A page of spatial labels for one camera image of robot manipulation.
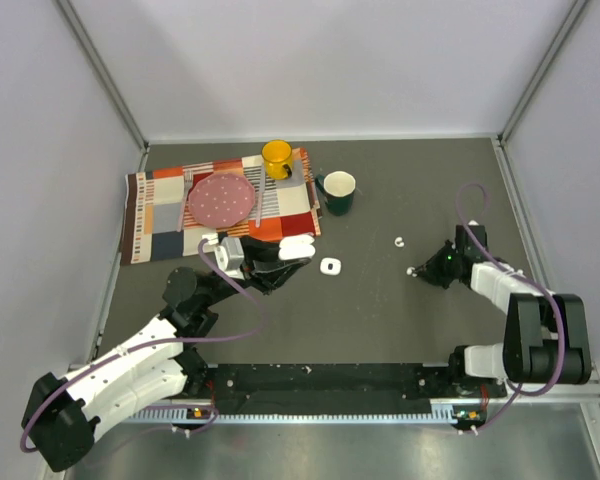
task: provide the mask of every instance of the gray table surface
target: gray table surface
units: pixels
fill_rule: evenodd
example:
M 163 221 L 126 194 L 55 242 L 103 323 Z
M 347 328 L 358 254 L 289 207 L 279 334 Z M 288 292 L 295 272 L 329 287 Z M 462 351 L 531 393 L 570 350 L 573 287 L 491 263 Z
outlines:
M 152 146 L 147 170 L 259 153 L 262 144 Z M 489 139 L 296 142 L 314 173 L 345 170 L 357 179 L 351 212 L 320 222 L 314 261 L 281 289 L 263 297 L 269 325 L 238 342 L 200 347 L 210 363 L 442 362 L 457 345 L 502 340 L 504 315 L 466 287 L 434 288 L 405 274 L 453 239 L 458 187 L 478 181 L 491 193 L 482 217 L 490 250 L 529 271 Z M 466 214 L 481 211 L 477 192 Z M 397 236 L 405 247 L 394 246 Z M 336 277 L 319 272 L 320 259 L 342 261 Z M 207 270 L 197 256 L 120 269 L 100 352 L 124 341 L 158 312 L 169 272 Z M 239 295 L 215 306 L 210 336 L 231 335 L 259 321 Z

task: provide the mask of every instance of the polka dot plate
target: polka dot plate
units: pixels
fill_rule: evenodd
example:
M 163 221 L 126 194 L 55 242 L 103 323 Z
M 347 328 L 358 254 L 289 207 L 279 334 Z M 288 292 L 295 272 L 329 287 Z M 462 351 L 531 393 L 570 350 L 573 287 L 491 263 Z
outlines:
M 226 228 L 249 216 L 256 203 L 256 190 L 243 175 L 214 173 L 196 184 L 188 201 L 196 222 Z

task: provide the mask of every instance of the plaid placemat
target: plaid placemat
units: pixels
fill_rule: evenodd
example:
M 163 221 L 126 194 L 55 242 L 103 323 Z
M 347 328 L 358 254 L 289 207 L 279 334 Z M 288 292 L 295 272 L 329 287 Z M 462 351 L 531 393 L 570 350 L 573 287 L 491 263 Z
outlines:
M 269 242 L 303 233 L 320 235 L 320 204 L 306 149 L 294 149 L 293 159 L 291 178 L 273 180 L 267 176 L 259 228 L 255 225 L 256 201 L 244 221 L 224 229 L 200 225 L 191 216 L 187 205 L 184 228 L 180 232 L 176 231 L 186 170 L 194 173 L 194 187 L 212 173 L 232 172 L 247 177 L 258 193 L 262 166 L 260 155 L 163 168 L 127 176 L 121 264 L 196 255 L 202 235 L 213 232 L 227 232 L 232 237 L 250 235 Z

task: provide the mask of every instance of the utensil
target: utensil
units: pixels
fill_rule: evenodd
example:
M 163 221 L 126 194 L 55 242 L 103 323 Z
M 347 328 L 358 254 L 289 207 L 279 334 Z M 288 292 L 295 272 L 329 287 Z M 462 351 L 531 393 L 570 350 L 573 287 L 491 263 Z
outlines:
M 256 190 L 244 175 L 214 173 L 196 183 L 189 194 L 189 211 L 209 228 L 228 228 L 249 216 Z
M 256 213 L 256 228 L 260 228 L 260 219 L 262 218 L 262 201 L 264 199 L 264 189 L 267 185 L 267 174 L 264 170 L 264 163 L 260 169 L 260 184 L 258 186 L 258 212 Z
M 316 187 L 325 196 L 327 210 L 336 216 L 344 215 L 353 205 L 356 179 L 347 172 L 333 172 L 316 176 Z
M 182 201 L 180 202 L 180 216 L 178 217 L 178 228 L 177 231 L 181 232 L 184 228 L 184 207 L 187 204 L 187 198 L 189 197 L 189 190 L 193 187 L 193 171 L 184 171 L 184 189 L 182 192 Z
M 291 145 L 284 140 L 272 140 L 262 147 L 262 159 L 267 175 L 275 180 L 289 178 L 293 172 Z

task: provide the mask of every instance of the white wall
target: white wall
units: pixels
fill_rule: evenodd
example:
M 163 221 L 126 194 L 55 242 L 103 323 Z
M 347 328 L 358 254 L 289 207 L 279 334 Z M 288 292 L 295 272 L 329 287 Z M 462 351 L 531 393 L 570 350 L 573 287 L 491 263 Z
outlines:
M 600 370 L 600 0 L 587 8 L 510 152 L 557 288 L 585 300 Z
M 0 0 L 0 480 L 33 382 L 84 360 L 139 151 L 51 1 Z
M 572 0 L 73 0 L 150 140 L 498 132 Z

